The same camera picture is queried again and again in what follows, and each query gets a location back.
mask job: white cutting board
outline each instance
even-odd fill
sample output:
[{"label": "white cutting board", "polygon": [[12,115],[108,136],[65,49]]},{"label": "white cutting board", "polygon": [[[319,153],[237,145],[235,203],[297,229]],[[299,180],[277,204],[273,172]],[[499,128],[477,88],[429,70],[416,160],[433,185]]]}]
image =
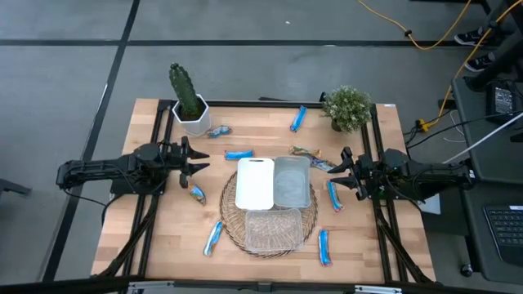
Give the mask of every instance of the white cutting board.
[{"label": "white cutting board", "polygon": [[274,205],[275,162],[270,158],[241,158],[236,180],[236,207],[268,210]]}]

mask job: white cable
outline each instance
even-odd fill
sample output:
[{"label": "white cable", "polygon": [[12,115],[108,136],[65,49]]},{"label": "white cable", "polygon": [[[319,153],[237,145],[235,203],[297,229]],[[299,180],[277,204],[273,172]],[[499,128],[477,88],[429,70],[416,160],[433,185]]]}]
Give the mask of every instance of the white cable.
[{"label": "white cable", "polygon": [[[454,128],[456,128],[456,131],[458,131],[462,136],[465,136],[465,134],[463,134],[463,132],[458,129],[458,126],[456,126],[456,121],[454,120],[454,117],[452,116],[452,113],[456,112],[456,111],[457,110],[452,110],[450,112],[450,119],[452,119],[452,124],[454,125]],[[443,140],[446,140],[447,142],[451,142],[451,143],[465,143],[465,140],[451,140],[451,139],[447,139],[445,137],[443,137]]]},{"label": "white cable", "polygon": [[457,110],[452,110],[450,112],[450,119],[452,119],[452,123],[454,124],[454,127],[456,128],[456,131],[458,131],[460,134],[462,134],[463,136],[465,136],[465,134],[463,134],[463,132],[458,128],[456,127],[456,121],[454,120],[454,117],[452,116],[452,113],[453,112],[456,112]]},{"label": "white cable", "polygon": [[450,142],[450,143],[465,143],[465,140],[456,141],[456,140],[451,140],[451,139],[447,139],[447,138],[443,138],[443,140],[446,140],[447,142]]},{"label": "white cable", "polygon": [[492,135],[494,135],[495,133],[497,133],[498,131],[501,131],[502,129],[504,129],[506,126],[510,125],[511,123],[514,123],[517,119],[519,119],[520,117],[523,117],[523,113],[520,113],[518,116],[516,116],[515,118],[509,120],[508,122],[504,123],[501,127],[498,127],[497,129],[493,130],[489,135],[487,136],[484,136],[483,138],[481,138],[481,140],[477,141],[476,143],[474,143],[474,145],[468,147],[467,149],[465,149],[464,151],[454,155],[453,157],[445,160],[443,163],[446,164],[446,163],[450,163],[451,161],[455,160],[456,158],[462,156],[463,154],[467,153],[468,151],[474,149],[476,146],[478,146],[479,144],[483,143],[483,141],[489,139]]}]

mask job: cactus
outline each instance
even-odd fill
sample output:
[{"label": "cactus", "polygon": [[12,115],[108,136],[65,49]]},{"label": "cactus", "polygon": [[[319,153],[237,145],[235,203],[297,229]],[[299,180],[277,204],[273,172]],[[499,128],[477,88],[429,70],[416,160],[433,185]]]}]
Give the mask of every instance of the cactus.
[{"label": "cactus", "polygon": [[179,64],[172,64],[169,79],[181,104],[181,113],[186,120],[197,120],[202,115],[202,104],[196,96],[189,74]]}]

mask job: woven placemat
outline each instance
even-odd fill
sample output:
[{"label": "woven placemat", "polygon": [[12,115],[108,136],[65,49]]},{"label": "woven placemat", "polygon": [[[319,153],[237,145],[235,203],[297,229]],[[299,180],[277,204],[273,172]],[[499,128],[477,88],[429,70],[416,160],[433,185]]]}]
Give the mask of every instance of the woven placemat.
[{"label": "woven placemat", "polygon": [[[220,214],[223,226],[229,238],[232,240],[239,249],[247,252],[252,256],[262,258],[272,258],[277,256],[284,256],[292,252],[293,250],[287,251],[274,251],[274,252],[251,252],[245,247],[245,213],[247,211],[241,210],[236,207],[236,178],[237,172],[235,172],[230,179],[227,181],[226,186],[221,192],[220,199]],[[279,207],[274,205],[271,210],[285,210],[287,207]],[[316,225],[316,219],[318,218],[318,202],[311,185],[311,205],[307,208],[299,208],[302,214],[302,229],[303,229],[303,242],[305,242],[309,236],[311,236],[312,230]]]}]

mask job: wrapped candy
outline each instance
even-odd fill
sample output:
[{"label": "wrapped candy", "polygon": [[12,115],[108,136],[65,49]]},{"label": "wrapped candy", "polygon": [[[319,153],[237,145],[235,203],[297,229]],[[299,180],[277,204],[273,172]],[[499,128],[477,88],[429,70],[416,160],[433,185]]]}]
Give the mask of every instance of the wrapped candy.
[{"label": "wrapped candy", "polygon": [[226,160],[239,160],[241,158],[254,157],[254,150],[245,150],[245,151],[227,151],[226,150]]},{"label": "wrapped candy", "polygon": [[305,106],[300,106],[300,111],[298,111],[296,117],[293,120],[293,123],[291,124],[291,131],[297,132],[297,129],[300,128],[302,125],[303,119],[305,118],[305,113],[307,112],[307,108]]},{"label": "wrapped candy", "polygon": [[211,131],[208,131],[207,136],[209,138],[217,138],[221,135],[229,135],[231,132],[232,128],[225,125],[221,125],[219,127],[213,128]]},{"label": "wrapped candy", "polygon": [[194,198],[202,205],[205,205],[205,203],[207,203],[207,199],[205,198],[205,194],[203,193],[203,191],[192,182],[189,182],[189,194],[192,198]]},{"label": "wrapped candy", "polygon": [[327,188],[329,189],[329,197],[330,201],[333,203],[334,211],[340,212],[343,210],[343,204],[340,202],[340,198],[337,196],[336,184],[334,184],[332,181],[328,181]]},{"label": "wrapped candy", "polygon": [[318,245],[320,246],[320,263],[322,266],[330,266],[333,262],[329,254],[329,232],[326,229],[320,230]]},{"label": "wrapped candy", "polygon": [[336,164],[331,163],[329,160],[322,160],[310,155],[308,155],[307,157],[311,160],[312,167],[316,167],[324,172],[328,172],[334,167],[336,167]]},{"label": "wrapped candy", "polygon": [[297,147],[297,146],[293,146],[293,145],[288,147],[288,153],[292,154],[292,155],[310,155],[310,156],[314,156],[316,158],[320,158],[321,157],[321,150],[320,149],[309,151],[307,149],[304,149],[304,148],[301,148],[301,147]]},{"label": "wrapped candy", "polygon": [[221,227],[222,227],[222,223],[220,220],[212,228],[211,234],[209,235],[209,238],[207,239],[207,243],[205,244],[205,248],[203,249],[203,254],[205,256],[212,255],[212,250],[214,249],[214,247],[218,243],[218,240],[220,239]]}]

